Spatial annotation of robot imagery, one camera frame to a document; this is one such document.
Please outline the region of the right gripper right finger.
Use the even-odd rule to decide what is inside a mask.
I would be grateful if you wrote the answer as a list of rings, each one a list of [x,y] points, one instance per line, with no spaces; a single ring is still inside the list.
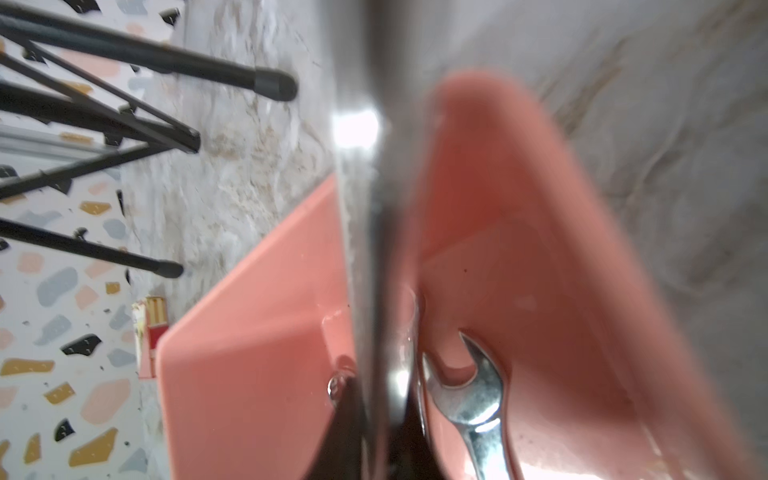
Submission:
[[[421,428],[417,407],[408,407],[403,422],[390,430],[387,478],[444,480]]]

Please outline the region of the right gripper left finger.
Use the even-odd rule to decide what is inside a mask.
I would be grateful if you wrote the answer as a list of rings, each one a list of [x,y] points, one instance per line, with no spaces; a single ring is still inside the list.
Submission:
[[[362,478],[363,405],[360,387],[347,383],[305,478]]]

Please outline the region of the pink plastic storage box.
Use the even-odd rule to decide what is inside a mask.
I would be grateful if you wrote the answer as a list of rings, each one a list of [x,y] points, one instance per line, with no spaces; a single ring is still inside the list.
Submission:
[[[448,382],[468,333],[505,376],[527,479],[756,479],[743,440],[533,95],[481,72],[434,100],[419,340]],[[341,221],[323,182],[162,337],[175,479],[299,479],[356,368]]]

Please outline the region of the large silver adjustable wrench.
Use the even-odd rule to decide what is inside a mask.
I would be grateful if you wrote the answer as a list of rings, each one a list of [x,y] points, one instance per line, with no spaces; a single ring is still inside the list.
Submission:
[[[367,475],[397,475],[419,306],[416,183],[424,133],[409,1],[326,1],[330,127]]]

